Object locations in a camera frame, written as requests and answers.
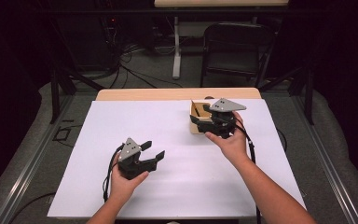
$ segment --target black curtain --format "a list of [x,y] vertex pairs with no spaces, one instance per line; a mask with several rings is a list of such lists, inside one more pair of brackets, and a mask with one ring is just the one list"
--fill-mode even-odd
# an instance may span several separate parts
[[0,1],[0,175],[34,121],[38,89],[49,81],[19,13],[15,3]]
[[358,1],[316,68],[315,89],[335,114],[358,170]]

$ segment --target forearm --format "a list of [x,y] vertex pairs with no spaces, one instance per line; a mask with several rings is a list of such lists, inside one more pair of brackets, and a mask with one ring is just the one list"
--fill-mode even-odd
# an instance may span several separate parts
[[291,195],[251,161],[235,165],[267,223],[315,223]]
[[124,204],[117,201],[107,201],[94,216],[87,222],[92,223],[108,223],[115,222],[118,212]]

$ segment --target dark background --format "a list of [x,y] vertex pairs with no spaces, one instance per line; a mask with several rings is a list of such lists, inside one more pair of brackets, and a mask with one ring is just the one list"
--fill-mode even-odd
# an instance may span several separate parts
[[[40,7],[34,1],[29,2]],[[73,7],[70,1],[41,2],[43,7]],[[132,0],[122,5],[120,1],[114,2],[126,8],[153,6],[152,1]],[[326,8],[331,2],[292,0],[289,7]],[[90,0],[76,4],[74,9],[96,6]],[[37,114],[41,103],[38,89],[49,82],[49,56],[55,55],[60,63],[83,71],[112,68],[115,61],[112,59],[117,57],[117,52],[106,45],[99,20],[61,20],[52,25],[44,19],[30,18],[20,9],[17,1],[0,0],[0,175]],[[153,47],[152,26],[158,24],[158,19],[134,17],[118,21],[132,40]],[[321,18],[284,18],[267,77],[282,76],[303,64],[318,34],[325,29],[324,24]],[[57,35],[57,29],[65,39]],[[313,67],[314,85],[336,115],[348,142],[350,159],[358,169],[358,3],[348,11],[342,23],[327,29],[333,32],[317,54],[318,60]],[[40,34],[48,40],[48,45],[40,41]],[[41,50],[46,48],[50,54]],[[76,62],[71,54],[76,55]]]

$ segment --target table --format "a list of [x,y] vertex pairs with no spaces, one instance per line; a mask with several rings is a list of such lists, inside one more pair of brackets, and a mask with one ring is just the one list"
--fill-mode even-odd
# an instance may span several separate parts
[[166,153],[117,218],[253,217],[255,202],[238,172],[215,144],[189,131],[190,100],[206,96],[234,99],[248,107],[239,112],[255,143],[258,166],[305,207],[257,89],[102,90],[92,103],[48,216],[91,217],[103,204],[106,165],[121,142],[131,137],[138,144],[153,142],[141,160],[161,150]]
[[[155,0],[155,7],[285,7],[289,0]],[[209,22],[199,23],[191,27],[189,32],[202,36]],[[173,60],[172,78],[180,77],[181,50],[179,46],[178,17],[174,18],[175,55]]]

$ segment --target person's left hand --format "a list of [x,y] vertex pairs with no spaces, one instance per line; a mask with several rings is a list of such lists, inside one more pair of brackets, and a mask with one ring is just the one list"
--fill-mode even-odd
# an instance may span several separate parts
[[116,202],[124,205],[131,197],[136,187],[138,187],[149,175],[147,171],[136,176],[132,180],[125,178],[118,170],[118,157],[119,153],[113,160],[114,167],[111,174],[111,186],[109,199],[115,200]]

